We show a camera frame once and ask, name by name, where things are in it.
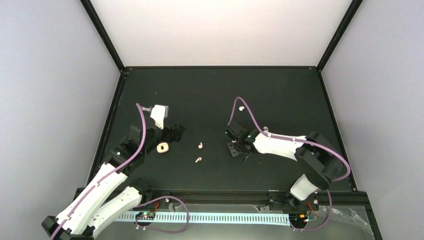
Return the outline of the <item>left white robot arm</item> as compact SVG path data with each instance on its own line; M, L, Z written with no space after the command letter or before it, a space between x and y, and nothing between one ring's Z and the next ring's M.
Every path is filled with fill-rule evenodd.
M157 126L146 131L132 125L129 134L104 159L96 176L57 216L47 216L42 227L52 240L94 240L125 212L152 200L152 187L141 178L133 179L114 198L110 195L144 163L159 144L179 142L185 127Z

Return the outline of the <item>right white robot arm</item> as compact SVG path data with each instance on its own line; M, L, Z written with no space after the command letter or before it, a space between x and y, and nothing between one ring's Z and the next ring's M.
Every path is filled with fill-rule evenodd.
M299 164L302 174L284 196L285 204L293 210L299 209L311 194L328 190L345 167L340 155L317 132L288 136L272 133L267 127L249 131L237 122L230 123L224 132L231 139L227 146L233 157L271 154Z

